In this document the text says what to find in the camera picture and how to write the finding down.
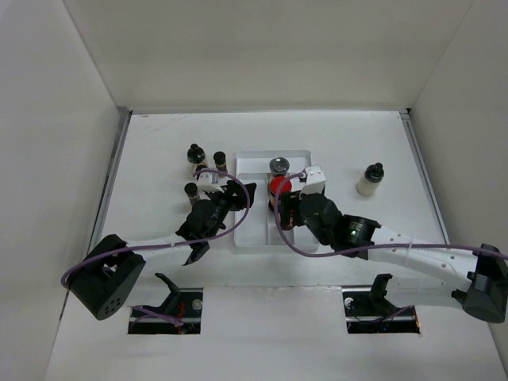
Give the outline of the red-lid sauce jar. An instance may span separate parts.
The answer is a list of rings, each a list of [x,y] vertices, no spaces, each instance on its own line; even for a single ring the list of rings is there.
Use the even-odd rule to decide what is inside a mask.
[[[281,214],[282,230],[292,230],[294,228],[294,213],[290,210]]]
[[[279,192],[279,195],[292,192],[291,181],[287,180],[286,176],[273,177],[268,184],[268,206],[271,211],[274,211],[275,208],[275,195],[277,192]]]

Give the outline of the white salt knob-top bottle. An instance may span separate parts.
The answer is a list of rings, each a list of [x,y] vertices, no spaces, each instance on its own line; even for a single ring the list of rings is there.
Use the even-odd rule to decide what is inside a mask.
[[[371,197],[383,181],[384,176],[385,172],[381,163],[369,165],[356,183],[356,191],[364,197]]]

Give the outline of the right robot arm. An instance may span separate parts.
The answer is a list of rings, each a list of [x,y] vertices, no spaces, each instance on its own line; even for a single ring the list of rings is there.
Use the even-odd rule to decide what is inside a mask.
[[[380,275],[368,305],[386,314],[396,305],[450,306],[489,323],[507,312],[507,257],[496,247],[431,244],[388,229],[375,220],[343,214],[323,194],[286,193],[274,201],[278,229],[306,227],[330,252],[404,267],[420,279]]]

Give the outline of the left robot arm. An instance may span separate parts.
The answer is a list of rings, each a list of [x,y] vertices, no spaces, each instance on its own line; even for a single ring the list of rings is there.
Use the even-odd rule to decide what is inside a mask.
[[[257,185],[230,179],[209,190],[194,184],[196,194],[184,223],[175,234],[153,241],[129,243],[110,234],[85,259],[67,271],[62,284],[98,321],[111,318],[127,301],[142,271],[197,263],[210,250],[210,242],[233,232],[225,218],[231,212],[247,213]]]

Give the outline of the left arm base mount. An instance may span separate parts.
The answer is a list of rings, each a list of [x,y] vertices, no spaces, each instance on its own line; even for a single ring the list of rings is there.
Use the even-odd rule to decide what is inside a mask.
[[[156,273],[168,288],[159,306],[143,305],[131,309],[129,335],[199,335],[202,326],[204,290],[180,288],[166,275]]]

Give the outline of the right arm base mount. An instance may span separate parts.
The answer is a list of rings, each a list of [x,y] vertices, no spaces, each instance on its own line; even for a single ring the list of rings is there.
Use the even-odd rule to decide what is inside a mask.
[[[414,306],[397,307],[386,299],[390,274],[379,274],[372,285],[342,288],[349,334],[420,333]]]

